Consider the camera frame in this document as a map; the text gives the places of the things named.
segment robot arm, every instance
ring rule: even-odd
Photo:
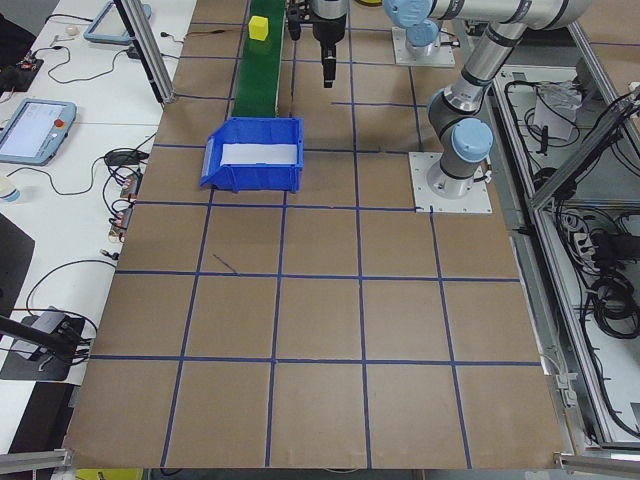
[[[313,25],[313,36],[320,42],[324,87],[336,79],[336,43],[344,38],[348,0],[290,0],[287,25],[293,40],[298,40],[301,25]]]
[[[488,126],[472,118],[485,92],[527,28],[555,29],[577,20],[592,0],[383,0],[398,26],[410,29],[454,18],[491,22],[462,68],[457,82],[438,92],[429,105],[429,121],[443,146],[439,164],[428,174],[438,195],[461,198],[471,188],[477,164],[493,143]]]

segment tablet screen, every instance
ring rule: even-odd
[[[0,155],[35,157],[62,110],[63,105],[28,103],[0,145]]]

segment yellow cube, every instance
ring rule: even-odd
[[[249,20],[249,38],[264,42],[269,35],[269,19],[253,15]]]

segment metal bracket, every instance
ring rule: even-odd
[[[578,405],[578,396],[571,386],[571,382],[575,382],[577,378],[577,373],[563,373],[556,375],[556,386],[562,395],[562,402],[567,408],[572,408]]]
[[[395,54],[397,65],[441,68],[453,68],[456,66],[453,50],[448,45],[435,47],[429,55],[416,58],[413,53],[407,50],[407,32],[404,28],[393,27],[391,29],[391,35],[393,37],[393,53]],[[448,35],[446,33],[440,34],[440,41],[447,41],[447,39]]]
[[[409,153],[411,166],[411,183],[413,184],[413,198],[418,212],[437,213],[477,213],[490,214],[491,201],[484,181],[474,183],[467,195],[458,200],[449,200],[436,194],[427,184],[429,168],[440,160],[442,153],[426,152]],[[482,178],[482,169],[478,167],[476,178]]]
[[[0,474],[71,466],[71,450],[0,455]]]
[[[585,472],[614,477],[640,477],[640,462],[631,460],[558,454],[556,462],[569,473]]]

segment green conveyor belt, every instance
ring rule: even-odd
[[[264,42],[247,33],[236,88],[234,117],[275,117],[286,0],[252,0],[250,14],[269,19]]]

